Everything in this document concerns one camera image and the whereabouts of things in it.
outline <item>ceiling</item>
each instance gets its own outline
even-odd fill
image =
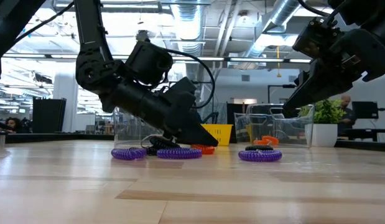
[[[202,14],[202,38],[199,43],[203,45],[203,56],[215,56],[215,48],[218,36],[221,33],[221,22],[228,19],[226,25],[227,29],[232,30],[229,40],[221,40],[221,44],[225,46],[223,55],[229,54],[242,55],[247,51],[255,41],[255,27],[260,16],[272,11],[274,0],[245,0],[241,1],[241,5],[237,12],[234,12],[235,5],[231,7],[230,13],[225,15],[227,0],[211,0],[211,4],[204,6]],[[326,0],[308,1],[312,6],[322,10],[329,11]],[[135,7],[140,7],[142,3],[134,4]],[[53,9],[53,2],[47,1],[42,8],[40,8],[35,16],[30,20],[25,30],[29,30],[55,14]],[[138,30],[148,30],[151,42],[170,49],[180,49],[180,45],[184,40],[180,40],[180,35],[191,32],[188,27],[180,27],[173,15],[170,14],[155,14],[144,13],[144,10],[135,13],[121,12],[121,7],[118,12],[103,12],[102,18],[105,29],[108,31],[106,36],[109,48],[113,55],[129,55],[136,43],[136,34]],[[238,13],[234,26],[231,25],[231,18],[234,13]],[[285,33],[280,34],[283,37],[294,35],[296,36],[308,24],[309,20],[315,16],[305,9],[299,9],[295,16],[287,23]],[[277,47],[267,47],[262,53],[270,58],[306,58],[298,52],[294,52],[291,48],[291,43],[283,42]],[[64,15],[59,16],[53,22],[41,27],[30,36],[22,39],[16,44],[8,53],[10,54],[43,54],[43,55],[57,55],[57,54],[73,54],[77,55],[79,51],[79,39],[77,31],[77,21],[75,13],[70,11]],[[32,95],[40,95],[50,97],[52,95],[52,84],[46,84],[36,79],[37,75],[49,78],[54,82],[55,74],[61,69],[64,63],[74,63],[73,59],[21,59],[21,58],[3,58],[2,59],[2,79],[0,85],[11,86],[36,86],[36,88],[19,88],[23,94],[30,98]],[[276,64],[268,64],[267,68],[276,68]],[[223,72],[223,74],[232,74],[231,72]],[[184,63],[176,63],[169,74],[170,80],[178,80],[186,76],[186,68]],[[223,75],[221,82],[229,85],[235,77],[231,75]],[[86,106],[85,102],[96,102],[97,106]],[[99,111],[100,102],[98,97],[94,94],[80,89],[79,91],[79,107],[84,110]]]

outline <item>wooden table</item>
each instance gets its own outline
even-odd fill
[[[119,161],[111,141],[0,150],[0,224],[385,223],[385,152],[282,149],[280,162]]]

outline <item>transparent container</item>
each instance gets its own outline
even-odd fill
[[[282,105],[249,105],[246,114],[234,114],[237,141],[253,144],[271,136],[279,140],[274,147],[310,147],[314,107],[309,105],[307,109],[308,114],[301,116],[300,109],[284,113]]]
[[[162,131],[143,122],[121,108],[115,108],[114,116],[114,147],[141,147],[141,141],[151,134],[162,134]]]

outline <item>computer monitor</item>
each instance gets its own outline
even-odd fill
[[[379,119],[377,102],[354,101],[352,105],[357,119]]]

